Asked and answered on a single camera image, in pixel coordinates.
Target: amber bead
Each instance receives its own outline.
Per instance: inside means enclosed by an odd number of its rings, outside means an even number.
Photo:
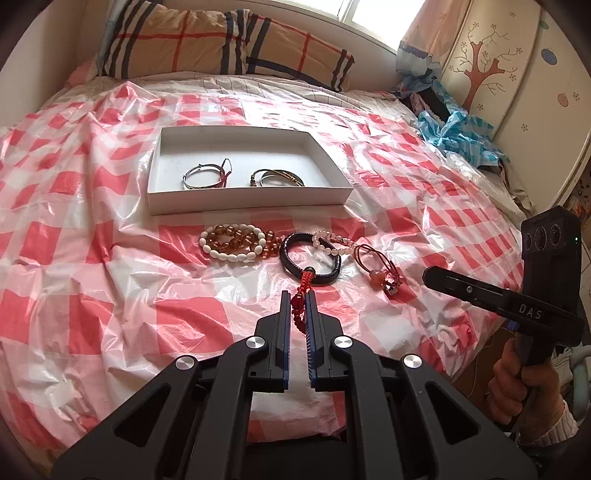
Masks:
[[[372,270],[369,272],[369,283],[372,287],[379,288],[386,281],[386,272],[381,270]]]

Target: plastic sheet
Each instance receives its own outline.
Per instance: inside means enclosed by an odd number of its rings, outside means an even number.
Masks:
[[[344,206],[150,216],[158,127],[194,124],[313,130],[355,189]],[[320,311],[377,353],[418,352],[449,375],[499,319],[426,289],[425,267],[521,284],[509,223],[403,120],[305,99],[155,95],[124,83],[28,115],[0,148],[0,411],[46,466],[175,356],[220,354],[277,311],[282,290],[295,290],[278,258],[205,257],[198,238],[207,226],[328,229],[386,252],[404,275],[394,299],[371,289],[349,258],[337,282],[316,288]],[[330,262],[309,247],[293,258],[320,270]],[[342,395],[309,389],[305,338],[295,328],[291,337],[290,389],[255,396],[251,440],[331,434],[344,424]]]

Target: metal screw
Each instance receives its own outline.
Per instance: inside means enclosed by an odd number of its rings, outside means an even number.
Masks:
[[[349,348],[351,345],[353,345],[353,340],[343,335],[335,338],[335,345],[339,348]]]
[[[247,341],[246,341],[246,346],[248,348],[260,348],[262,346],[265,345],[265,339],[262,337],[250,337]]]
[[[421,357],[412,354],[405,356],[402,361],[404,362],[404,365],[406,365],[409,368],[418,368],[423,364]]]
[[[192,356],[181,356],[174,364],[179,370],[191,370],[195,366],[195,359]]]

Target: beaded bracelet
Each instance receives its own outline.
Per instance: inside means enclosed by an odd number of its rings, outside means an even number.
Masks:
[[[219,236],[228,236],[230,240],[220,243],[218,241]],[[263,232],[260,228],[245,223],[240,225],[237,223],[224,223],[223,225],[208,227],[201,232],[199,245],[203,252],[212,258],[221,261],[246,262],[253,261],[257,255],[262,255],[263,258],[269,255],[277,255],[281,241],[281,238],[276,236],[273,231]],[[240,247],[248,247],[250,251],[246,254],[237,255],[228,253],[232,249]]]
[[[320,239],[325,240],[326,242],[337,242],[338,244],[344,245],[345,248],[337,249],[325,247],[320,243]],[[353,249],[357,246],[355,242],[349,240],[348,238],[335,235],[328,230],[321,230],[320,232],[316,232],[314,235],[312,235],[312,245],[314,245],[320,251],[323,250],[327,255],[335,256],[350,255],[353,253]]]

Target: plaid pillow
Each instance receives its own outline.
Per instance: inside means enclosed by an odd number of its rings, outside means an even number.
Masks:
[[[341,92],[346,88],[353,55],[299,30],[251,14],[246,27],[247,73],[300,79]]]
[[[157,73],[246,72],[248,10],[173,10],[134,0],[119,16],[103,75],[128,79]]]

